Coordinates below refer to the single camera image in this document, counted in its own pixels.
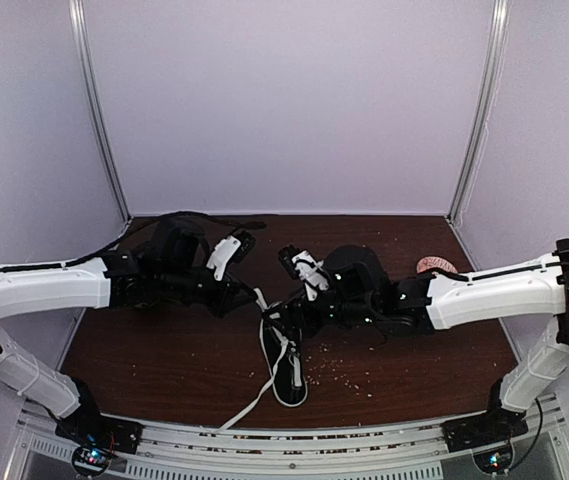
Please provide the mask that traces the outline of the right aluminium frame post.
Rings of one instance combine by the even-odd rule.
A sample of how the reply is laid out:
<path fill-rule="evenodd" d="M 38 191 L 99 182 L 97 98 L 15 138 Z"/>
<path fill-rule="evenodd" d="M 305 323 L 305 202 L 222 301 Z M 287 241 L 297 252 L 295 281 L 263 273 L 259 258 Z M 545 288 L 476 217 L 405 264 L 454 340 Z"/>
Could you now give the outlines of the right aluminium frame post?
<path fill-rule="evenodd" d="M 506 43 L 510 1 L 493 2 L 490 31 L 475 114 L 467 142 L 462 168 L 448 220 L 454 227 L 462 224 L 463 214 L 470 200 L 480 164 L 484 140 L 488 131 L 490 111 L 495 100 Z"/>

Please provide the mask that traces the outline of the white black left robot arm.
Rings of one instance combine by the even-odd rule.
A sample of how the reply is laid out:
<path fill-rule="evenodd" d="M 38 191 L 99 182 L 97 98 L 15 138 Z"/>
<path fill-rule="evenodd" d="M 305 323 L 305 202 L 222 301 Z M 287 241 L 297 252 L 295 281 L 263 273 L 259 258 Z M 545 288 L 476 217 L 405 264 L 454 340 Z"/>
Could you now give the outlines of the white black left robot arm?
<path fill-rule="evenodd" d="M 178 211 L 142 223 L 155 228 L 131 251 L 114 240 L 83 257 L 48 263 L 0 264 L 0 320 L 71 308 L 150 308 L 160 302 L 200 304 L 214 316 L 256 300 L 254 291 L 227 271 L 255 245 L 265 223 L 208 216 L 230 233 L 215 246 L 195 223 L 197 213 Z M 0 381 L 43 407 L 80 441 L 97 444 L 109 435 L 88 386 L 42 364 L 0 329 Z"/>

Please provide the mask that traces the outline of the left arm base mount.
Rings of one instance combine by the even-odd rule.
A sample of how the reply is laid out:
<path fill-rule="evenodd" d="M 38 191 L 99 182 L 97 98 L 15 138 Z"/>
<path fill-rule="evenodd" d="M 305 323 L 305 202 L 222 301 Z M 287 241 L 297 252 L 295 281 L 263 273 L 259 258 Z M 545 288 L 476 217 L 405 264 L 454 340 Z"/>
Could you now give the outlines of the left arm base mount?
<path fill-rule="evenodd" d="M 101 417 L 89 429 L 70 419 L 53 416 L 55 434 L 72 440 L 76 447 L 70 464 L 81 478 L 95 478 L 122 460 L 122 454 L 137 452 L 143 426 L 134 421 Z"/>

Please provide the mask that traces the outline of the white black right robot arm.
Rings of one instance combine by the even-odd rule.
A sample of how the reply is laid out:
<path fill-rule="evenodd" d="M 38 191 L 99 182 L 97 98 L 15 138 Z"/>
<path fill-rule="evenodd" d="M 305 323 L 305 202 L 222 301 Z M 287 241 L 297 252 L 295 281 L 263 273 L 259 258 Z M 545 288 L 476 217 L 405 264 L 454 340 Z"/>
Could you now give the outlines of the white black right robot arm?
<path fill-rule="evenodd" d="M 286 302 L 286 323 L 307 336 L 326 324 L 370 323 L 384 337 L 411 337 L 484 320 L 550 315 L 525 361 L 494 384 L 476 423 L 483 440 L 499 440 L 568 365 L 569 239 L 516 265 L 464 274 L 430 267 L 397 281 L 364 246 L 341 246 L 316 260 L 289 245 L 278 257 L 304 288 Z"/>

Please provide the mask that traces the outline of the left aluminium frame post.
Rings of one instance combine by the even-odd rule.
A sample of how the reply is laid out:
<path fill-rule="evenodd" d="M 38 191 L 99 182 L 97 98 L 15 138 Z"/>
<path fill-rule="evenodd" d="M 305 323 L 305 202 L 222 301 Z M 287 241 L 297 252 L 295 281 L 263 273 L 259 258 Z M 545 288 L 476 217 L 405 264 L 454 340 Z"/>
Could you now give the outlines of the left aluminium frame post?
<path fill-rule="evenodd" d="M 77 55 L 83 77 L 89 117 L 96 140 L 99 158 L 105 170 L 106 180 L 123 222 L 131 219 L 120 176 L 115 165 L 105 115 L 100 101 L 97 78 L 86 23 L 85 5 L 82 0 L 69 0 L 70 23 L 76 44 Z"/>

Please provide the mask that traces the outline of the pink patterned bowl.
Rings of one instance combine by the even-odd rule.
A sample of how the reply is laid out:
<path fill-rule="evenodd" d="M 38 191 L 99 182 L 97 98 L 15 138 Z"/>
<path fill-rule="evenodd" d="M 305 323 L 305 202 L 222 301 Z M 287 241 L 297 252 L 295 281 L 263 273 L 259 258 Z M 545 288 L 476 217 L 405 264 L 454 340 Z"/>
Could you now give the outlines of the pink patterned bowl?
<path fill-rule="evenodd" d="M 440 270 L 443 270 L 445 272 L 450 272 L 450 273 L 457 273 L 458 272 L 456 267 L 450 261 L 446 260 L 445 258 L 439 257 L 439 256 L 423 257 L 418 261 L 418 263 L 416 265 L 416 271 L 418 273 L 423 273 L 423 272 L 434 270 L 434 269 L 440 269 Z"/>

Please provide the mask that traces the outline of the white shoelace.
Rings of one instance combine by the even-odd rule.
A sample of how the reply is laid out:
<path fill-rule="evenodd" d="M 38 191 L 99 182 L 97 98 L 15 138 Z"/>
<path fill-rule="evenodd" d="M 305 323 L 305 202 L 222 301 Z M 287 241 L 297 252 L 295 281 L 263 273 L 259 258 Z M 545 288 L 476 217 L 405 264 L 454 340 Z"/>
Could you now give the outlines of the white shoelace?
<path fill-rule="evenodd" d="M 274 335 L 275 343 L 279 346 L 279 352 L 274 361 L 271 361 L 268 350 L 266 348 L 266 341 L 265 338 L 267 337 L 266 332 L 270 330 L 271 333 Z M 294 353 L 299 353 L 296 347 L 296 343 L 290 341 L 285 335 L 283 335 L 276 327 L 267 326 L 265 325 L 264 318 L 261 318 L 260 326 L 259 326 L 259 333 L 258 333 L 259 343 L 261 347 L 262 354 L 266 361 L 266 365 L 268 367 L 268 379 L 262 385 L 256 397 L 249 402 L 242 410 L 240 410 L 236 415 L 231 417 L 227 420 L 224 424 L 218 427 L 215 430 L 216 434 L 221 434 L 229 430 L 231 427 L 236 425 L 240 420 L 242 420 L 246 415 L 248 415 L 260 402 L 263 395 L 266 393 L 267 390 L 272 390 L 273 395 L 277 402 L 288 408 L 296 408 L 301 406 L 308 398 L 308 384 L 306 380 L 303 378 L 302 374 L 302 367 L 301 367 L 301 360 L 297 358 L 296 360 L 289 360 L 288 364 L 292 367 L 293 373 L 293 380 L 295 384 L 295 388 L 298 389 L 302 396 L 296 403 L 286 403 L 279 395 L 278 390 L 276 388 L 275 382 L 277 378 L 277 374 L 280 371 L 280 362 L 283 359 L 288 358 L 290 355 Z"/>

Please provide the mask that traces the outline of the aluminium frame post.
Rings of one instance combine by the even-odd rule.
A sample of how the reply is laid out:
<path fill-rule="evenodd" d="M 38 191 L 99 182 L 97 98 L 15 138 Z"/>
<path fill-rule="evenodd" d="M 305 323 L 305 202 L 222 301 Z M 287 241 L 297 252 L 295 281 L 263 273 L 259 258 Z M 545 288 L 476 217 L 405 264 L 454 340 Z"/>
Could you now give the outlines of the aluminium frame post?
<path fill-rule="evenodd" d="M 99 158 L 105 170 L 106 180 L 123 222 L 131 219 L 120 176 L 115 165 L 105 115 L 100 101 L 97 78 L 86 23 L 85 5 L 82 0 L 69 0 L 70 23 L 76 44 L 77 55 L 83 77 L 89 117 L 96 140 Z"/>
<path fill-rule="evenodd" d="M 495 100 L 506 43 L 510 1 L 493 2 L 490 31 L 475 114 L 467 142 L 462 168 L 448 220 L 454 227 L 462 224 L 463 214 L 470 200 L 480 164 L 484 140 L 488 131 L 490 111 Z"/>

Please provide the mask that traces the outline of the black white canvas sneaker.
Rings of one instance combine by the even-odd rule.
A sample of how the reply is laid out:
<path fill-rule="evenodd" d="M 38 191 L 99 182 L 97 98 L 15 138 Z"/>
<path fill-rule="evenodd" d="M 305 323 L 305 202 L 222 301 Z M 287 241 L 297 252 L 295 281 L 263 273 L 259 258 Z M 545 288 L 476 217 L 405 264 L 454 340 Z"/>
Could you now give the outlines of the black white canvas sneaker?
<path fill-rule="evenodd" d="M 286 403 L 296 403 L 302 396 L 302 393 L 295 388 L 292 367 L 288 364 L 288 361 L 296 360 L 297 358 L 301 360 L 302 374 L 304 378 L 301 349 L 302 330 L 295 323 L 290 309 L 282 302 L 274 302 L 270 304 L 262 313 L 262 318 L 265 320 L 265 325 L 276 327 L 290 341 L 296 343 L 296 347 L 299 353 L 294 353 L 293 355 L 290 355 L 288 358 L 283 359 L 280 362 L 280 371 L 277 374 L 275 382 L 280 397 Z M 279 346 L 275 343 L 274 335 L 270 330 L 266 332 L 266 335 L 266 348 L 268 350 L 271 361 L 274 361 L 277 353 L 279 352 Z"/>

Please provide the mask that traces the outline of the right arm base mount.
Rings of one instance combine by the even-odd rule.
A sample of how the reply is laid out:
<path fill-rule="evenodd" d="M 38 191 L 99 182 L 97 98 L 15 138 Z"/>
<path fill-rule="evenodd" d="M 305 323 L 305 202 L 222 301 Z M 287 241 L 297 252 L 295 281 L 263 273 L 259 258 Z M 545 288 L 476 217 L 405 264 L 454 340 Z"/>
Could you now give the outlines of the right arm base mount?
<path fill-rule="evenodd" d="M 506 474 L 515 465 L 512 440 L 529 429 L 525 420 L 491 421 L 476 415 L 444 422 L 441 426 L 450 453 L 472 452 L 475 466 L 484 474 Z"/>

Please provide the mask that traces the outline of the aluminium front rail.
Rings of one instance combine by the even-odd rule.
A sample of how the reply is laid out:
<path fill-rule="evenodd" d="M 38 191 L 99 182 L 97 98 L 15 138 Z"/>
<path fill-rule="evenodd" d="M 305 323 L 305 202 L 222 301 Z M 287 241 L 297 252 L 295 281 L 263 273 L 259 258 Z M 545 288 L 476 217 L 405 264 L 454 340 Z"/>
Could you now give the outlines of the aluminium front rail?
<path fill-rule="evenodd" d="M 509 479 L 569 479 L 569 430 L 555 395 L 529 410 L 528 432 L 454 452 L 442 419 L 328 429 L 229 429 L 142 421 L 135 453 L 105 479 L 484 479 L 480 464 L 511 447 Z"/>

